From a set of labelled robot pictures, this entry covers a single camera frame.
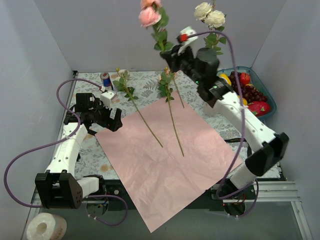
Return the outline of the black printed ribbon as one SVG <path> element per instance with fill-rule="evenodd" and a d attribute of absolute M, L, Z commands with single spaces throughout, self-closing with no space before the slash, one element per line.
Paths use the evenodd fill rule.
<path fill-rule="evenodd" d="M 88 129 L 87 133 L 92 135 L 92 136 L 95 136 L 97 132 L 94 131 L 94 130 Z M 224 141 L 226 143 L 239 143 L 240 140 L 241 140 L 240 138 L 231 138 L 231 139 L 225 139 Z M 252 149 L 251 149 L 250 145 L 248 145 L 248 147 L 247 147 L 247 155 L 250 156 L 250 155 L 252 155 L 252 153 L 253 153 Z"/>

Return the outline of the pink rose stem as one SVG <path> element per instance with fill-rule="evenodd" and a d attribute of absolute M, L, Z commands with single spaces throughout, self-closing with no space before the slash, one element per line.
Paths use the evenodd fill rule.
<path fill-rule="evenodd" d="M 169 23 L 169 17 L 162 7 L 160 0 L 142 0 L 140 2 L 139 20 L 143 28 L 151 28 L 153 32 L 152 38 L 155 40 L 153 49 L 159 51 L 161 54 L 171 50 L 174 44 L 168 41 L 168 31 L 166 26 Z M 159 91 L 161 95 L 170 103 L 174 100 L 172 97 L 174 85 L 175 90 L 179 93 L 178 85 L 176 83 L 176 74 L 173 73 L 169 66 L 165 67 L 159 79 Z"/>

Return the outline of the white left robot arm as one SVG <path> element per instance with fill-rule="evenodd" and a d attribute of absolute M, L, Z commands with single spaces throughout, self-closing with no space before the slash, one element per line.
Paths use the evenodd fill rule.
<path fill-rule="evenodd" d="M 76 162 L 85 137 L 94 136 L 93 124 L 112 132 L 122 127 L 121 109 L 111 117 L 112 103 L 117 98 L 114 91 L 106 90 L 99 97 L 92 93 L 76 94 L 75 104 L 66 113 L 62 137 L 53 159 L 44 173 L 35 177 L 35 185 L 45 209 L 78 209 L 83 198 L 91 195 L 95 200 L 106 196 L 101 175 L 88 175 L 75 179 Z"/>

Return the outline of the white rose stem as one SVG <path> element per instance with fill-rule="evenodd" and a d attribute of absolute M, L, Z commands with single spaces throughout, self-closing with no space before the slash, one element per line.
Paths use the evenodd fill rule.
<path fill-rule="evenodd" d="M 225 27 L 226 15 L 216 9 L 216 1 L 202 2 L 197 5 L 193 13 L 196 20 L 201 21 L 206 24 L 210 31 L 222 32 Z M 223 55 L 222 48 L 218 46 L 219 43 L 225 45 L 227 39 L 220 33 L 209 33 L 207 37 L 204 38 L 205 47 L 208 49 L 214 49 L 217 55 Z"/>

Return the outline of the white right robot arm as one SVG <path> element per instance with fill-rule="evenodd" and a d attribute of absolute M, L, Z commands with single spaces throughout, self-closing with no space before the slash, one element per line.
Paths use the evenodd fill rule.
<path fill-rule="evenodd" d="M 277 134 L 243 105 L 227 81 L 218 76 L 220 62 L 213 49 L 203 47 L 194 55 L 191 47 L 183 48 L 179 44 L 160 56 L 172 72 L 182 71 L 197 84 L 200 98 L 214 112 L 223 115 L 241 133 L 240 140 L 246 141 L 253 151 L 233 174 L 225 174 L 216 192 L 218 199 L 239 198 L 256 178 L 284 157 L 288 135 Z"/>

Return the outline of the pink wrapping paper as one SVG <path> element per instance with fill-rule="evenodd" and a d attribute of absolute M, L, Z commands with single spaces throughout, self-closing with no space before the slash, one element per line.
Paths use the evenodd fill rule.
<path fill-rule="evenodd" d="M 242 159 L 187 103 L 171 102 L 182 156 L 169 106 L 160 99 L 140 110 L 162 143 L 150 133 L 138 112 L 122 119 L 115 132 L 96 138 L 150 232 L 221 180 Z"/>

